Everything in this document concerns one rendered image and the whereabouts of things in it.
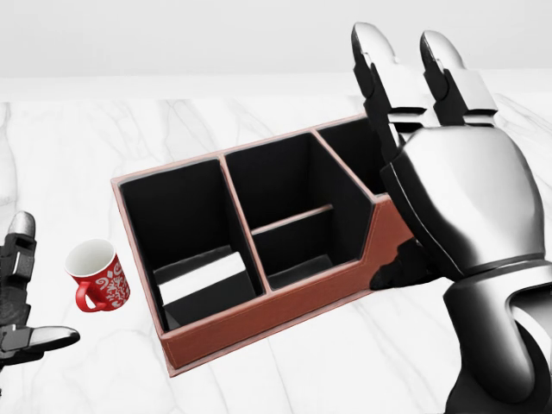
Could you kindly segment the red patterned mug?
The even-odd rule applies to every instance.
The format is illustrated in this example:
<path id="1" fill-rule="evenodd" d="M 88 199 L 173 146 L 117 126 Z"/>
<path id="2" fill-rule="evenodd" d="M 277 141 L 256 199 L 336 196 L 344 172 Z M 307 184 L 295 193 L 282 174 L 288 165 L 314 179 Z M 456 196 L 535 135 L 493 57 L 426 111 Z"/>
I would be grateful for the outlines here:
<path id="1" fill-rule="evenodd" d="M 79 243 L 67 255 L 65 270 L 78 284 L 75 300 L 83 312 L 114 311 L 129 299 L 129 283 L 116 250 L 105 239 Z"/>

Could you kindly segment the black book with white pages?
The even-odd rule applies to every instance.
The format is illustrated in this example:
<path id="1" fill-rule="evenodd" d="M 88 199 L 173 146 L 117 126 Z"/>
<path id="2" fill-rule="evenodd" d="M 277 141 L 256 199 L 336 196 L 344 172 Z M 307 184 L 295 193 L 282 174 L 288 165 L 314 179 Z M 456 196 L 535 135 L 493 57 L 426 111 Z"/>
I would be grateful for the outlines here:
<path id="1" fill-rule="evenodd" d="M 161 267 L 154 277 L 169 329 L 257 297 L 241 254 L 229 245 Z"/>

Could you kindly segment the red-brown desk caddy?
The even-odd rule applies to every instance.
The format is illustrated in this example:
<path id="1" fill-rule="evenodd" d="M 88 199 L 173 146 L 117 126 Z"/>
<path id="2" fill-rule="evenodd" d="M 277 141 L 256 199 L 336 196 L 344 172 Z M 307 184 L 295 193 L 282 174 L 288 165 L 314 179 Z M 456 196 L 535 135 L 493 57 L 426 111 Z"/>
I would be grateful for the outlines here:
<path id="1" fill-rule="evenodd" d="M 168 372 L 367 295 L 411 238 L 383 164 L 360 115 L 113 179 Z M 154 271 L 227 245 L 257 297 L 169 329 Z"/>

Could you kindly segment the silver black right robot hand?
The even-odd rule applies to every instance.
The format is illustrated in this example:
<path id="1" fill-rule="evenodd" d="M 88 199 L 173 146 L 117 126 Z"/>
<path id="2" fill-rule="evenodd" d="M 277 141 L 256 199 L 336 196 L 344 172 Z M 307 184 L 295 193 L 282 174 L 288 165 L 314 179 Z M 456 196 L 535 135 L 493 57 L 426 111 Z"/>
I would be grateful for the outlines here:
<path id="1" fill-rule="evenodd" d="M 427 30 L 423 72 L 402 65 L 373 24 L 351 34 L 354 74 L 385 161 L 386 190 L 451 279 L 545 255 L 543 202 L 497 106 L 452 42 Z"/>

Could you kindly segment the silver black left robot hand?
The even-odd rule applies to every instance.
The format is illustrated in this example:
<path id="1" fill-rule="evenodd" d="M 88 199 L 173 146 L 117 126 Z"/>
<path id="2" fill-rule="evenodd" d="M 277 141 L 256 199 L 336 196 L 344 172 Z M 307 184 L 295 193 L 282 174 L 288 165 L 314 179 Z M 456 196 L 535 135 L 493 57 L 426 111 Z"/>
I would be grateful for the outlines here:
<path id="1" fill-rule="evenodd" d="M 66 326 L 27 325 L 27 285 L 35 263 L 35 219 L 17 212 L 0 246 L 0 372 L 6 366 L 37 361 L 47 351 L 78 342 L 77 330 Z"/>

